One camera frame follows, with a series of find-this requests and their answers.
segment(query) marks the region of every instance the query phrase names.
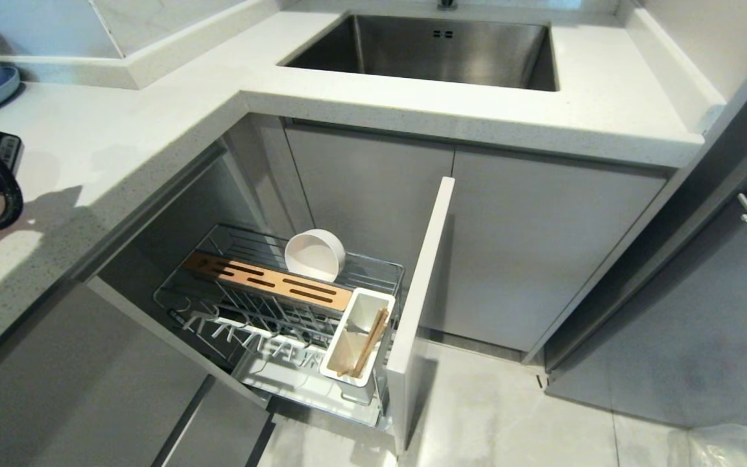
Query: label sticker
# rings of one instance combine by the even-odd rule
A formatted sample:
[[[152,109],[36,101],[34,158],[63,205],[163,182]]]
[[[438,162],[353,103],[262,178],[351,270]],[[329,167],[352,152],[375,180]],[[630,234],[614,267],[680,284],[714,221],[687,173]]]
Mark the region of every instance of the label sticker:
[[[13,171],[19,139],[16,136],[4,136],[0,141],[0,157],[6,166]]]

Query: chopsticks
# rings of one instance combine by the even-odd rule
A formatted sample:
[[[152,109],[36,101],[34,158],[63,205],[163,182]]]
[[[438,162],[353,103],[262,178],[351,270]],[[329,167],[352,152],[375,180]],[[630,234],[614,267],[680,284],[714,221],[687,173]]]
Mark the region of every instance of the chopsticks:
[[[370,357],[371,352],[374,351],[374,346],[376,346],[376,343],[379,342],[379,338],[382,337],[383,332],[385,332],[386,325],[388,325],[388,308],[382,307],[377,311],[376,318],[373,320],[373,326],[371,326],[371,331],[368,334],[368,339],[365,340],[362,353],[359,354],[359,358],[356,360],[356,365],[353,366],[353,368],[342,370],[336,374],[337,376],[344,376],[350,373],[350,376],[353,378],[359,377],[359,373],[362,372],[365,363],[368,361],[368,357]]]

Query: tiled floor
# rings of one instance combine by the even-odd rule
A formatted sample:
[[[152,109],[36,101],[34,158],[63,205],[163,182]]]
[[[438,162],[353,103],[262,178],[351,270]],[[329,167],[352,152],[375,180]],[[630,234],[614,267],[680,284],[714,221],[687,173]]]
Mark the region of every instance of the tiled floor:
[[[276,415],[260,467],[664,467],[672,429],[562,401],[536,367],[430,343],[433,381],[409,452],[389,435],[318,411]]]

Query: wooden knife block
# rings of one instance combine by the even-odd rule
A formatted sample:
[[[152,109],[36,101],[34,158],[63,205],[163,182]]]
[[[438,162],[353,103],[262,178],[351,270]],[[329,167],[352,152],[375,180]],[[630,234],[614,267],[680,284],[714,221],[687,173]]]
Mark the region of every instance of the wooden knife block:
[[[239,263],[204,252],[193,252],[181,268],[198,272],[219,281],[228,281],[263,292],[275,293],[300,302],[319,305],[343,313],[351,292],[320,281]]]

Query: white bowl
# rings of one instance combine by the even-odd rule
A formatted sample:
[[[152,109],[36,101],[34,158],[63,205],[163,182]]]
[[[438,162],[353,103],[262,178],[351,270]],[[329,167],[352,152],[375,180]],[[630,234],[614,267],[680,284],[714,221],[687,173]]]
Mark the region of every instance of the white bowl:
[[[332,283],[344,268],[344,247],[334,234],[313,228],[287,242],[284,261],[294,274]]]

